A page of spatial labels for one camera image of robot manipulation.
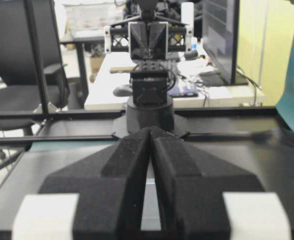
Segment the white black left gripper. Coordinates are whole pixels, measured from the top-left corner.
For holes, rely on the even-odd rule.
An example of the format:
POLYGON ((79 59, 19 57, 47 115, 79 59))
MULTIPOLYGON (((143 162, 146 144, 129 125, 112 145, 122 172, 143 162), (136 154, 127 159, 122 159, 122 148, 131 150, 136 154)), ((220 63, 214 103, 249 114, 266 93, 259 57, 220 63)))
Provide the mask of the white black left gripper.
POLYGON ((192 50, 193 27, 174 20, 126 20, 104 26, 104 50, 127 52, 132 60, 166 60, 192 50))

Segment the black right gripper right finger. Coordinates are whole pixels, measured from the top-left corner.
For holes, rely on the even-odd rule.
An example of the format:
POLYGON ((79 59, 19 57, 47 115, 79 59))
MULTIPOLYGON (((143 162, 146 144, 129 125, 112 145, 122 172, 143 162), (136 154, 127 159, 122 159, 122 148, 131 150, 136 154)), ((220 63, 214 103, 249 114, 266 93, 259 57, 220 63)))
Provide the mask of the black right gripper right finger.
POLYGON ((291 239, 280 198, 254 173, 157 127, 150 135, 156 176, 184 239, 291 239))

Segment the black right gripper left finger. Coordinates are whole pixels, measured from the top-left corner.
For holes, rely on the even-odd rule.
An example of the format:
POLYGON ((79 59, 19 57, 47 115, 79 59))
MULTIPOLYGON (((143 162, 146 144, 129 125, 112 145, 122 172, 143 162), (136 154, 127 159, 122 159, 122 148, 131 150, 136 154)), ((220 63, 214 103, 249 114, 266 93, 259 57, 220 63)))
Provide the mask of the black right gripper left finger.
POLYGON ((141 224, 150 129, 48 175, 24 197, 15 240, 118 240, 141 224))

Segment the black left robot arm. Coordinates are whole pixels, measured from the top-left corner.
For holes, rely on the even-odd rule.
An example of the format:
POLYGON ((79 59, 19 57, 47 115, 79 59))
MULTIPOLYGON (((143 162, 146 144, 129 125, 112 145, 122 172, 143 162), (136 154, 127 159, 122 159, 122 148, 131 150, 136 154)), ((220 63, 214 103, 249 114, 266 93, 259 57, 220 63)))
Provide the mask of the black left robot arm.
POLYGON ((130 73, 127 135, 113 145, 60 168, 44 178, 37 194, 26 195, 14 219, 14 240, 133 239, 141 229, 152 128, 175 131, 176 82, 162 66, 171 33, 192 27, 160 16, 157 1, 138 1, 140 12, 105 27, 105 42, 127 32, 128 53, 138 67, 130 73))

